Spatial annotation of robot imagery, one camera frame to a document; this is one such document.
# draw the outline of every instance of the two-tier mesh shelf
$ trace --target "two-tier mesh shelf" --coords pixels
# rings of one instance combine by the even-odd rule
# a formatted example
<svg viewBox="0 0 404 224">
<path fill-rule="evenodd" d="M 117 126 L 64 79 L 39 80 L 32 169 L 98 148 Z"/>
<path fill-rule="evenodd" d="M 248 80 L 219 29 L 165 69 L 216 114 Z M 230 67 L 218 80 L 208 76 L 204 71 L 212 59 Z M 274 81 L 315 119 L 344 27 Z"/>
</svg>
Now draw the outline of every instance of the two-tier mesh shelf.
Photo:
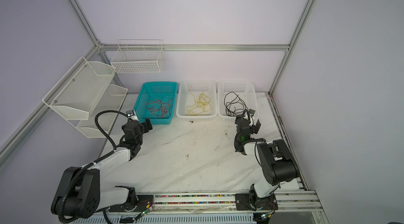
<svg viewBox="0 0 404 224">
<path fill-rule="evenodd" d="M 128 89 L 111 85 L 116 69 L 98 61 L 80 58 L 77 72 L 69 70 L 68 79 L 57 92 L 54 87 L 43 102 L 88 138 L 104 137 L 95 126 L 95 115 L 104 110 L 119 110 Z M 108 133 L 117 114 L 103 114 L 98 121 Z"/>
<path fill-rule="evenodd" d="M 156 73 L 164 65 L 161 40 L 117 40 L 118 50 L 111 60 L 117 73 Z"/>
</svg>

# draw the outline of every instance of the white marble table top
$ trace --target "white marble table top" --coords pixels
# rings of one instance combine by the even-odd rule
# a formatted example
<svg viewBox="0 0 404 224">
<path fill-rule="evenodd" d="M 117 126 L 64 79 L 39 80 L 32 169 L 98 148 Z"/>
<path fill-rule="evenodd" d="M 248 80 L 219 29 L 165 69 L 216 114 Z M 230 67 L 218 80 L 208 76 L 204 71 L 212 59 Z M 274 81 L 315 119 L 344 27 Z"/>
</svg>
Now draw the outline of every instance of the white marble table top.
<svg viewBox="0 0 404 224">
<path fill-rule="evenodd" d="M 132 110 L 137 94 L 128 94 L 121 111 Z M 264 93 L 257 93 L 261 128 L 254 138 L 280 139 Z M 116 144 L 123 135 L 124 116 L 118 116 L 110 136 Z M 234 151 L 236 125 L 213 120 L 188 122 L 174 115 L 169 125 L 154 125 L 144 134 L 138 155 L 107 175 L 101 189 L 133 186 L 137 192 L 225 192 L 248 190 L 263 172 L 254 155 Z M 107 142 L 103 154 L 112 150 Z M 296 180 L 281 190 L 298 190 Z"/>
</svg>

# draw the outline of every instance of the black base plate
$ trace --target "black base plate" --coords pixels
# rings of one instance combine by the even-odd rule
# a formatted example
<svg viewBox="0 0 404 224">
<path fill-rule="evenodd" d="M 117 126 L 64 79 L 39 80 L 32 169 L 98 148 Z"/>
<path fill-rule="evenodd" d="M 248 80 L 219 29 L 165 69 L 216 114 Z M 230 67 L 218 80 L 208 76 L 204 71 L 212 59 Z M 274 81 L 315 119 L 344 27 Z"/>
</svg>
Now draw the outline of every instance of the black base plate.
<svg viewBox="0 0 404 224">
<path fill-rule="evenodd" d="M 260 199 L 260 201 L 266 201 L 266 203 L 259 210 L 278 210 L 278 203 L 276 202 L 275 195 L 271 195 L 265 199 Z M 238 193 L 235 195 L 235 206 L 237 210 L 251 210 L 251 208 L 248 207 L 250 204 L 251 202 L 248 193 Z"/>
<path fill-rule="evenodd" d="M 136 195 L 138 200 L 137 200 L 137 206 L 136 208 L 133 210 L 133 212 L 143 212 L 146 210 L 146 206 L 148 205 L 148 202 L 150 204 L 153 204 L 153 198 L 154 195 Z M 112 213 L 116 213 L 116 212 L 126 212 L 126 211 L 130 211 L 132 210 L 131 207 L 123 204 L 123 205 L 113 205 L 111 206 L 111 208 L 109 209 L 109 212 Z"/>
</svg>

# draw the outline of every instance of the tangled yellow string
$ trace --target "tangled yellow string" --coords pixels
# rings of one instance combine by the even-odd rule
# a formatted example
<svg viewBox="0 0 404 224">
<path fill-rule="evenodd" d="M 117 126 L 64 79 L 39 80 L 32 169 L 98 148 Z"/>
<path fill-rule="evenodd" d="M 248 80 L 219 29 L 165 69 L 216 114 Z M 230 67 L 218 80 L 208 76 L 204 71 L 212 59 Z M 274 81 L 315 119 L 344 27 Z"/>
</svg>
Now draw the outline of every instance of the tangled yellow string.
<svg viewBox="0 0 404 224">
<path fill-rule="evenodd" d="M 189 86 L 189 93 L 194 97 L 195 104 L 187 106 L 188 113 L 192 116 L 195 116 L 202 114 L 203 112 L 212 110 L 212 107 L 210 106 L 209 96 L 205 95 L 205 93 L 202 91 L 199 97 L 196 98 L 196 96 L 192 94 L 191 88 L 192 86 Z"/>
</svg>

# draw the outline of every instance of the red string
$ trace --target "red string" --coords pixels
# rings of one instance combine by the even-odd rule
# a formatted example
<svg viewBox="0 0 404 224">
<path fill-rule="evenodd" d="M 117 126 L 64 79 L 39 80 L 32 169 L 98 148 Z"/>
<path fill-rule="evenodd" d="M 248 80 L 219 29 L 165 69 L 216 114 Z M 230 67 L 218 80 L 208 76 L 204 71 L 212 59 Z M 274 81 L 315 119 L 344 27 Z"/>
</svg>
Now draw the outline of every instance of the red string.
<svg viewBox="0 0 404 224">
<path fill-rule="evenodd" d="M 171 107 L 173 106 L 173 100 L 168 100 L 167 103 L 162 103 L 161 100 L 149 100 L 145 108 L 149 110 L 151 114 L 154 116 L 161 116 L 161 118 L 164 118 L 164 115 L 167 113 L 170 114 L 171 116 Z"/>
</svg>

